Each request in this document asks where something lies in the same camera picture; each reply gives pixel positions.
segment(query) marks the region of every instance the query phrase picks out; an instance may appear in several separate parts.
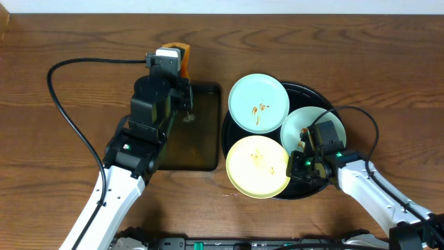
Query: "light blue plate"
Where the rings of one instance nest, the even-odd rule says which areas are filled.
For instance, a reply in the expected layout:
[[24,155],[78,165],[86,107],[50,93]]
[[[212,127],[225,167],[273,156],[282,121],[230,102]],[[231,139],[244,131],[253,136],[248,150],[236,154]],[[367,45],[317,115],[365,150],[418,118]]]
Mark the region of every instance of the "light blue plate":
[[290,101],[278,80],[265,74],[251,74],[231,89],[228,109],[242,129],[263,134],[282,125],[289,114]]
[[[325,111],[327,110],[323,108],[309,106],[291,112],[291,114],[285,119],[285,122],[280,129],[280,141],[289,156],[291,155],[291,152],[295,150],[299,152],[304,151],[304,145],[303,143],[300,143],[302,129],[310,126],[311,123],[313,123],[314,120]],[[345,128],[336,115],[329,112],[322,116],[316,124],[329,120],[333,122],[339,139],[343,141],[344,146],[346,146],[347,135],[345,134]]]

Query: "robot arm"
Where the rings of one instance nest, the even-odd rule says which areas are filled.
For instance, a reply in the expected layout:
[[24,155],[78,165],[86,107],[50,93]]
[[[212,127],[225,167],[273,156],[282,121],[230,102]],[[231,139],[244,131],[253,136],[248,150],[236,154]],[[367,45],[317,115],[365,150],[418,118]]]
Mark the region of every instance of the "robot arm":
[[[108,189],[105,205],[97,213],[77,249],[108,249],[128,209],[144,191],[144,179],[141,176],[131,177],[131,172],[126,169],[111,166],[109,169],[105,169],[105,176]],[[101,188],[102,180],[99,172],[99,178],[91,197],[60,249],[72,249],[80,232],[97,207],[97,201],[102,192]]]
[[387,234],[390,249],[444,247],[438,240],[444,235],[442,217],[403,195],[372,162],[368,162],[367,169],[366,157],[361,153],[345,150],[331,121],[307,127],[300,138],[305,148],[304,152],[291,154],[292,178],[308,184],[327,181],[356,199]]
[[[432,213],[430,210],[417,205],[403,195],[377,172],[371,162],[369,166],[375,177],[384,186],[389,188],[392,193],[396,194],[405,203],[409,203],[425,219],[429,219],[428,214]],[[338,170],[338,182],[341,190],[357,200],[382,227],[387,236],[389,236],[389,230],[401,222],[408,224],[420,222],[417,217],[406,211],[397,201],[385,193],[373,179],[368,178],[364,160],[350,162],[345,167],[340,168]]]
[[[191,111],[193,95],[187,61],[189,45],[165,44],[146,54],[150,74],[134,84],[131,114],[122,118],[108,143],[103,159],[106,177],[105,201],[77,249],[108,249],[128,209],[140,197],[157,171],[176,113]],[[128,119],[128,127],[123,125]],[[102,176],[60,249],[72,249],[102,193]]]

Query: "green connector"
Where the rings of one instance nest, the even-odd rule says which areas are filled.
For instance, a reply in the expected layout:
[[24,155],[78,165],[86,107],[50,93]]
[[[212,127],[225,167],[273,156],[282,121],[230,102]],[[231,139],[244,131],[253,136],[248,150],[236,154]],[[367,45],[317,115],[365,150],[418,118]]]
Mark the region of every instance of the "green connector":
[[194,250],[203,250],[203,243],[202,242],[195,242],[194,243]]

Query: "yellow plate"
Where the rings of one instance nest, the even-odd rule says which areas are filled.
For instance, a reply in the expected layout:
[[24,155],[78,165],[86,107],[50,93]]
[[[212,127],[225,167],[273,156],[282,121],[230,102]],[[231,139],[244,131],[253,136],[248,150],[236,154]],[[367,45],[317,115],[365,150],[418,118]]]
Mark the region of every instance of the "yellow plate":
[[243,194],[265,199],[281,193],[288,185],[289,156],[274,140],[253,135],[240,139],[227,156],[227,174]]

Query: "wire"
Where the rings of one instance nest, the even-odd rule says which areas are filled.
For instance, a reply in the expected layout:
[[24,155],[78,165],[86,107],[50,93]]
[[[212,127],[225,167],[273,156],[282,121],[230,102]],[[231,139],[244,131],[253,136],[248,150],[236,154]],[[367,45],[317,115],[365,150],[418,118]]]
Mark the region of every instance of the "wire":
[[63,65],[68,65],[71,63],[79,63],[79,62],[96,62],[96,63],[145,63],[145,60],[115,60],[115,59],[101,59],[101,58],[75,58],[70,60],[65,60],[62,62],[59,62],[58,64],[51,67],[51,69],[48,71],[46,80],[48,82],[48,90],[49,94],[51,94],[51,97],[55,103],[55,106],[57,109],[62,113],[63,117],[67,120],[68,124],[74,129],[74,131],[77,133],[77,135],[81,138],[81,140],[86,144],[86,147],[89,149],[91,154],[93,155],[94,159],[97,162],[97,165],[99,166],[101,177],[102,177],[102,193],[99,199],[99,202],[97,203],[96,209],[94,209],[94,212],[91,214],[91,217],[89,218],[88,222],[86,223],[85,227],[83,228],[82,232],[78,236],[76,242],[74,243],[72,249],[77,249],[77,246],[80,244],[80,242],[83,239],[83,236],[86,234],[89,226],[91,225],[92,221],[96,217],[97,213],[99,212],[100,207],[103,205],[103,202],[105,201],[105,195],[106,195],[106,177],[105,177],[105,170],[103,168],[103,163],[97,154],[96,150],[94,150],[94,147],[89,143],[88,139],[82,134],[80,129],[75,125],[75,123],[71,120],[69,115],[66,113],[65,109],[62,107],[62,104],[58,101],[56,92],[53,88],[52,83],[52,75],[56,69]]
[[278,247],[274,250],[292,250],[292,249],[352,249],[352,250],[383,250],[377,247],[358,246],[353,244],[341,244],[341,243],[304,243],[304,244],[292,244],[286,247]]
[[126,121],[128,121],[129,118],[130,118],[130,115],[125,115],[124,117],[122,117],[120,119],[120,121],[119,121],[119,123],[117,124],[117,127],[116,127],[116,132],[114,132],[114,136],[117,136],[120,133],[120,131],[123,128],[123,125],[125,125]]
[[298,240],[298,244],[301,244],[302,243],[302,241],[303,240],[306,240],[306,237],[308,237],[309,235],[304,235],[304,236],[302,236],[299,240]]
[[377,123],[375,121],[375,119],[373,119],[373,117],[364,109],[362,108],[358,108],[358,107],[354,107],[354,106],[340,106],[337,108],[332,108],[331,110],[327,110],[325,112],[323,112],[322,114],[320,114],[318,116],[318,118],[316,118],[314,120],[314,122],[311,124],[312,126],[325,114],[330,113],[332,111],[338,111],[341,109],[354,109],[354,110],[358,110],[360,112],[362,112],[363,114],[365,114],[368,118],[370,118],[370,120],[373,122],[373,125],[375,126],[375,141],[373,142],[372,148],[370,150],[370,152],[368,153],[367,159],[366,159],[366,171],[368,174],[369,178],[372,178],[372,180],[383,190],[385,191],[385,193],[387,193],[390,197],[392,197],[395,201],[397,201],[402,207],[404,207],[405,210],[409,211],[413,216],[415,216],[416,218],[418,218],[422,224],[424,226],[426,226],[435,236],[436,238],[438,238],[438,240],[441,242],[441,244],[444,244],[444,237],[430,224],[430,222],[428,222],[423,216],[421,216],[418,212],[416,212],[409,203],[405,203],[403,202],[399,197],[397,197],[396,195],[394,195],[387,187],[385,187],[375,176],[375,173],[370,171],[370,167],[368,166],[368,163],[370,162],[370,157],[372,156],[378,139],[379,139],[379,129],[377,127]]

